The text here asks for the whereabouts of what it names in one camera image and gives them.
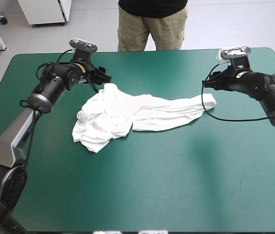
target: chair wheel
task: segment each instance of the chair wheel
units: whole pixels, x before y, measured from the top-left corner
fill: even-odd
[[[0,22],[1,22],[2,24],[7,24],[7,19],[6,19],[6,18],[2,18],[2,19],[0,19]]]

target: khaki pants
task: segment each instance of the khaki pants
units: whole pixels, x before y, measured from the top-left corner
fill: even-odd
[[[164,18],[133,16],[119,6],[118,51],[143,51],[151,34],[156,50],[179,50],[184,40],[187,6]]]

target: black shirt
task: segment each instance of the black shirt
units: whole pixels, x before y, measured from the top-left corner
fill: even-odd
[[[119,0],[119,6],[134,16],[164,18],[186,6],[187,0]]]

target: person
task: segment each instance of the person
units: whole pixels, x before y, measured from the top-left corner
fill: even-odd
[[[179,50],[187,0],[119,0],[118,51],[144,51],[149,34],[156,50]]]

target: white cabinet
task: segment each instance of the white cabinet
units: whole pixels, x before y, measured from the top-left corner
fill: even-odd
[[[72,0],[18,0],[29,24],[65,23]]]

